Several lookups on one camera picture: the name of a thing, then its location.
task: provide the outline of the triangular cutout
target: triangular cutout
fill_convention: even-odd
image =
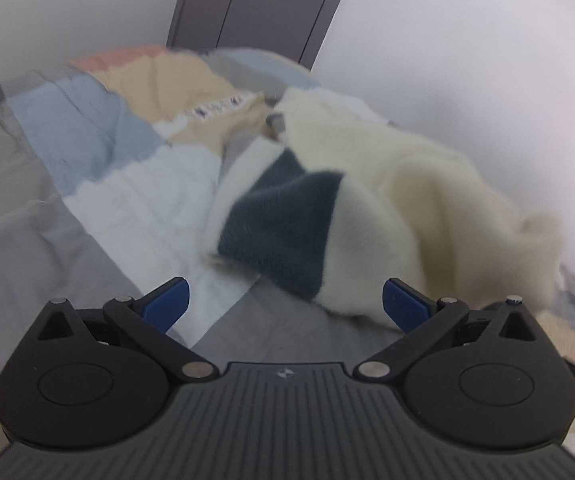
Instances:
[[[529,329],[529,326],[520,312],[512,312],[507,316],[507,321],[505,322],[505,325],[503,325],[499,335],[507,339],[536,341],[534,334],[532,334],[532,331]]]
[[[54,312],[43,326],[37,339],[46,341],[49,339],[61,339],[74,335],[66,316],[62,312]]]

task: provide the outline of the door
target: door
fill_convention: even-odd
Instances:
[[[303,62],[307,48],[304,64],[311,66],[338,1],[180,0],[168,46],[193,50],[248,46],[297,62]]]

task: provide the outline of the bed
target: bed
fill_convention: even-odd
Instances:
[[[161,47],[0,83],[0,371],[51,298],[94,308],[141,297],[174,276],[189,281],[192,300],[168,335],[220,367],[352,368],[400,337],[202,253],[224,139],[241,129],[271,137],[266,118],[286,89],[317,87],[309,72],[271,53]],[[326,98],[387,122],[358,100]],[[539,321],[575,360],[575,277],[565,270]],[[0,429],[0,450],[6,442]],[[575,453],[575,422],[567,444]]]

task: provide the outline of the ribbed gray panel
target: ribbed gray panel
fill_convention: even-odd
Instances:
[[[575,480],[575,460],[556,446],[506,456],[442,442],[387,387],[338,364],[233,364],[181,388],[162,418],[116,446],[14,444],[0,456],[0,480],[12,479]]]

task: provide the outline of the metal pin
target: metal pin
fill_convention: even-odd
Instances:
[[[202,379],[212,375],[214,367],[205,361],[192,361],[191,363],[184,364],[181,371],[184,375],[187,375],[187,377]]]
[[[363,377],[378,379],[390,373],[390,367],[381,361],[365,361],[359,365],[359,373]]]
[[[505,298],[505,303],[510,304],[510,305],[518,305],[523,303],[523,298],[521,298],[520,296],[515,296],[514,294],[508,296],[507,298]]]

